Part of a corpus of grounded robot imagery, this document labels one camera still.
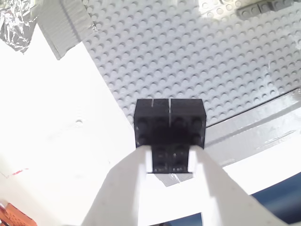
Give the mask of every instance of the gray tape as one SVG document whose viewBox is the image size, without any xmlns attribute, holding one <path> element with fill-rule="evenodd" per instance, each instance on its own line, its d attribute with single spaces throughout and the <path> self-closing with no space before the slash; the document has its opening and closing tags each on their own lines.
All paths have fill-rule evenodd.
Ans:
<svg viewBox="0 0 301 226">
<path fill-rule="evenodd" d="M 38 24 L 58 60 L 96 30 L 81 0 L 44 0 Z"/>
</svg>

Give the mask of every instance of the gray lego baseplate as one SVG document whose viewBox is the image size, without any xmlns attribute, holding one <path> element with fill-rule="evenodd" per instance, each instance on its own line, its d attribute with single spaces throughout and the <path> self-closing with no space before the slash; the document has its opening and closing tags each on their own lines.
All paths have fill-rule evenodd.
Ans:
<svg viewBox="0 0 301 226">
<path fill-rule="evenodd" d="M 138 98 L 202 98 L 212 125 L 300 85 L 301 3 L 242 20 L 257 2 L 83 0 L 84 43 L 131 122 Z"/>
</svg>

